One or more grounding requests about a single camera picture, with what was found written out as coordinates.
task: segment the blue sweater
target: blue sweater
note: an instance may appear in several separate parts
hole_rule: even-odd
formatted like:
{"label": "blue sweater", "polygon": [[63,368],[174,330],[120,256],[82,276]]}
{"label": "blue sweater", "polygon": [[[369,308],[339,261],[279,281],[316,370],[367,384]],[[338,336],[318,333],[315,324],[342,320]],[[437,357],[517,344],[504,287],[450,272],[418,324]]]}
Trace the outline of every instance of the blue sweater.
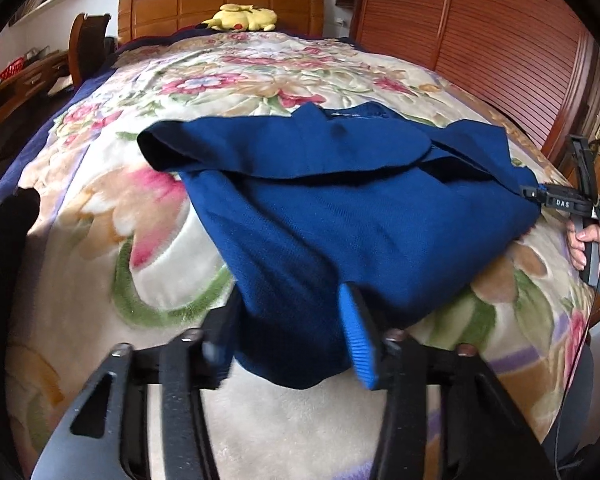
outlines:
{"label": "blue sweater", "polygon": [[408,326],[450,301],[540,212],[519,194],[536,179],[510,163],[504,129],[436,128],[373,102],[165,121],[138,144],[156,170],[180,173],[237,280],[237,359],[291,388],[350,366],[340,283],[357,283],[371,309]]}

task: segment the yellow plush toy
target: yellow plush toy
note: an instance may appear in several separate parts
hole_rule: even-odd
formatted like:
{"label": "yellow plush toy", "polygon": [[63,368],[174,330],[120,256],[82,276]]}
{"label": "yellow plush toy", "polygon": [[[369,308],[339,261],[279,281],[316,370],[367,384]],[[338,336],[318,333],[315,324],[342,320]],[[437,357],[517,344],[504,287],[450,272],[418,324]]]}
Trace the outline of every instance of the yellow plush toy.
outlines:
{"label": "yellow plush toy", "polygon": [[278,17],[273,10],[259,9],[252,5],[224,4],[211,20],[205,20],[207,28],[215,30],[264,30],[276,28]]}

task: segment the bed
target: bed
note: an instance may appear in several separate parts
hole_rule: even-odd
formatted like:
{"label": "bed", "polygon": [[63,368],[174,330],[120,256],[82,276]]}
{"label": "bed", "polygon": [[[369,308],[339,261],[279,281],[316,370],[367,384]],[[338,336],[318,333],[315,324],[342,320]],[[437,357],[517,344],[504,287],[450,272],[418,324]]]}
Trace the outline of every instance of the bed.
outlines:
{"label": "bed", "polygon": [[[41,195],[6,355],[8,412],[26,475],[113,345],[165,343],[199,325],[231,289],[231,274],[181,181],[142,158],[136,137],[155,121],[284,116],[305,103],[346,108],[373,100],[435,126],[462,118],[502,126],[513,164],[531,168],[539,181],[566,182],[506,118],[437,74],[339,40],[306,39],[321,34],[322,0],[239,0],[273,8],[280,16],[275,32],[190,28],[236,1],[120,0],[127,44],[83,83],[0,183],[3,195],[16,184]],[[591,301],[566,257],[564,218],[543,211],[465,294],[410,332],[440,348],[470,338],[542,440]],[[230,380],[204,401],[222,478],[362,479],[384,395],[364,390],[351,371],[289,390],[234,365]],[[437,460],[438,406],[432,389],[428,478]],[[157,450],[154,434],[150,451]]]}

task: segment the cable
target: cable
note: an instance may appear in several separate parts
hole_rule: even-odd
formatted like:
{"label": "cable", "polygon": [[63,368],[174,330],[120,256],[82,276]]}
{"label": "cable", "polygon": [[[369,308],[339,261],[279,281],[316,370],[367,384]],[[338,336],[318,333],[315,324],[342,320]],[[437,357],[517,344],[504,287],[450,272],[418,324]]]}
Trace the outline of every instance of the cable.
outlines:
{"label": "cable", "polygon": [[[600,244],[598,247],[598,256],[600,257]],[[587,333],[589,333],[589,325],[591,323],[591,316],[593,314],[593,309],[596,304],[596,300],[598,298],[598,288],[600,287],[600,268],[598,269],[598,282],[596,283],[596,289],[593,294],[593,302],[591,303],[591,310],[589,311],[589,317],[587,317],[587,323],[585,325],[584,332],[582,333],[582,338],[578,343],[578,349],[573,357],[573,362],[571,363],[571,370],[569,371],[569,377],[567,378],[567,383],[564,387],[564,391],[562,393],[562,400],[560,401],[560,409],[558,410],[558,419],[557,426],[555,428],[555,441],[554,441],[554,471],[555,477],[557,480],[562,480],[560,476],[560,468],[558,468],[558,441],[560,439],[560,424],[562,422],[562,409],[564,407],[564,401],[567,398],[567,392],[569,391],[569,387],[571,386],[571,381],[573,381],[573,375],[576,370],[576,365],[578,364],[578,359],[580,357],[580,352],[582,352],[582,348],[587,339]]]}

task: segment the finger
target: finger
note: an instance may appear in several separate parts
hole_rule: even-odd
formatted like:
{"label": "finger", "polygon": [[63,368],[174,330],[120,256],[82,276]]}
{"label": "finger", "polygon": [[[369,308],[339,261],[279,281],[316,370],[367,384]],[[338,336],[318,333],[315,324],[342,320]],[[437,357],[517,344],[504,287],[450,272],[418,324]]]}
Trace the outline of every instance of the finger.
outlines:
{"label": "finger", "polygon": [[597,224],[592,224],[580,231],[576,238],[581,242],[598,242],[600,243],[600,228]]}
{"label": "finger", "polygon": [[571,249],[584,251],[584,242],[581,242],[576,238],[575,231],[567,231],[567,243]]}
{"label": "finger", "polygon": [[584,265],[577,262],[576,260],[574,260],[573,258],[571,259],[571,265],[573,266],[574,269],[576,270],[584,270]]}
{"label": "finger", "polygon": [[571,260],[574,262],[578,262],[582,267],[587,265],[587,257],[581,251],[570,251]]}

